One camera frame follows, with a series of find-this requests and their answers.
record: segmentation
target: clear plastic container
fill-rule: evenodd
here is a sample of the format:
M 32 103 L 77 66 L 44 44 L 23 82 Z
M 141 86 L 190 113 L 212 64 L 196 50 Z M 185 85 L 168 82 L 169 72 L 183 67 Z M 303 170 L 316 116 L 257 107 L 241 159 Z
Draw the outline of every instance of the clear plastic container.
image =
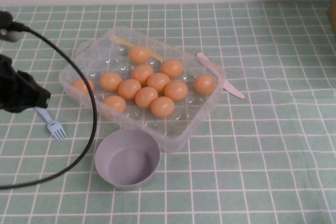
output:
M 105 72 L 113 71 L 119 73 L 123 80 L 129 79 L 132 70 L 137 66 L 128 57 L 129 48 L 117 44 L 115 36 L 134 45 L 146 46 L 164 60 L 177 59 L 183 63 L 184 71 L 176 80 L 186 83 L 188 95 L 183 101 L 175 103 L 175 110 L 171 116 L 157 118 L 150 109 L 141 109 L 134 101 L 127 101 L 127 107 L 123 113 L 102 103 L 105 97 L 117 93 L 104 91 L 99 85 L 100 76 Z M 225 80 L 223 68 L 125 27 L 115 27 L 100 39 L 83 43 L 76 52 L 75 63 L 95 84 L 94 94 L 98 113 L 120 124 L 123 128 L 141 129 L 148 132 L 159 146 L 168 152 L 181 150 L 200 122 L 216 108 Z M 154 72 L 160 72 L 161 61 L 150 58 L 147 64 L 153 67 Z M 210 96 L 200 95 L 194 89 L 195 78 L 202 74 L 213 76 L 217 82 L 217 88 Z M 72 82 L 78 78 L 79 75 L 70 65 L 65 67 L 59 75 L 65 92 L 84 106 L 91 108 L 89 96 L 71 86 Z

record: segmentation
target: wooden stick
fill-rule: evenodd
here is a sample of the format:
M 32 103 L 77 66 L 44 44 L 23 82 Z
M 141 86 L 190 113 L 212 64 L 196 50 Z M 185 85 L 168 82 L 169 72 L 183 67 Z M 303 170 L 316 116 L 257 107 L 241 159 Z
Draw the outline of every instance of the wooden stick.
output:
M 111 42 L 115 42 L 117 44 L 121 44 L 121 45 L 126 46 L 126 47 L 133 47 L 134 46 L 134 44 L 129 43 L 129 42 L 127 42 L 127 41 L 123 40 L 122 38 L 117 37 L 115 35 L 113 35 L 109 39 L 110 39 Z M 150 52 L 151 52 L 151 57 L 153 57 L 155 60 L 164 61 L 164 59 L 160 55 L 157 55 L 151 49 L 150 49 Z

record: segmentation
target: orange egg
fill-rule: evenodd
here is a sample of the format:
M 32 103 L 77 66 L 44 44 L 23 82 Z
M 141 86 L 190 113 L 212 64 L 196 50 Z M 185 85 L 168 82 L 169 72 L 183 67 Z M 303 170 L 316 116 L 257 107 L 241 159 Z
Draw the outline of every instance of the orange egg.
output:
M 181 101 L 188 94 L 188 87 L 182 81 L 172 81 L 164 88 L 164 95 L 173 101 Z
M 151 103 L 154 99 L 158 98 L 158 93 L 155 88 L 152 87 L 145 87 L 140 89 L 135 96 L 135 103 L 145 109 L 151 106 Z
M 99 78 L 99 84 L 107 91 L 117 91 L 122 78 L 118 73 L 107 72 Z
M 183 65 L 179 60 L 167 60 L 162 64 L 161 72 L 173 79 L 182 74 Z
M 170 116 L 173 114 L 174 109 L 175 104 L 169 97 L 158 97 L 151 105 L 152 113 L 159 118 Z
M 124 112 L 126 108 L 125 100 L 118 95 L 111 95 L 103 100 L 103 103 L 119 112 Z
M 132 71 L 132 79 L 138 80 L 141 85 L 144 85 L 152 74 L 154 74 L 154 70 L 151 66 L 139 65 Z
M 131 47 L 128 54 L 133 62 L 143 64 L 149 60 L 151 51 L 147 47 L 138 45 Z
M 120 83 L 118 87 L 118 93 L 125 100 L 130 100 L 135 98 L 135 95 L 140 89 L 140 82 L 134 79 L 127 79 Z
M 148 77 L 147 86 L 155 88 L 158 93 L 162 93 L 164 87 L 170 82 L 169 77 L 164 73 L 155 73 Z
M 198 76 L 195 79 L 194 87 L 198 93 L 201 94 L 212 94 L 216 89 L 216 80 L 209 75 Z
M 92 90 L 94 90 L 95 88 L 95 85 L 93 85 L 93 82 L 88 80 L 89 81 L 89 84 L 90 84 L 90 87 Z M 89 90 L 88 88 L 86 87 L 84 81 L 82 78 L 74 81 L 72 84 L 71 84 L 74 88 L 76 89 L 79 89 L 81 92 L 83 92 L 84 94 L 89 94 Z

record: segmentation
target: blue fork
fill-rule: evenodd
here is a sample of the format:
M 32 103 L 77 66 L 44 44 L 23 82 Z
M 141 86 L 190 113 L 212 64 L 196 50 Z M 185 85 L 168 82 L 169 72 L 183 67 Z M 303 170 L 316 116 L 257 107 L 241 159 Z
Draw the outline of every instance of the blue fork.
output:
M 46 109 L 35 107 L 35 110 L 44 118 L 47 122 L 48 130 L 59 142 L 67 138 L 67 134 L 60 122 L 53 120 Z

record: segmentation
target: grid pattern tablecloth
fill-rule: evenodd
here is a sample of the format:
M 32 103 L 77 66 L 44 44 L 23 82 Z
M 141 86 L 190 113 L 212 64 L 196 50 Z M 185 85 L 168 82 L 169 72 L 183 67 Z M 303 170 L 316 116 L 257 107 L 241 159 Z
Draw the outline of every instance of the grid pattern tablecloth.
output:
M 66 176 L 0 191 L 0 224 L 336 223 L 336 40 L 328 3 L 8 7 L 67 54 L 114 25 L 202 51 L 246 98 L 219 105 L 179 152 L 162 154 L 154 180 L 115 191 L 93 153 L 118 125 L 100 118 L 96 141 Z M 35 111 L 0 113 L 0 183 L 59 171 L 86 145 L 91 111 L 58 82 L 66 65 L 33 36 L 1 53 L 52 92 L 50 114 L 69 139 L 50 137 Z

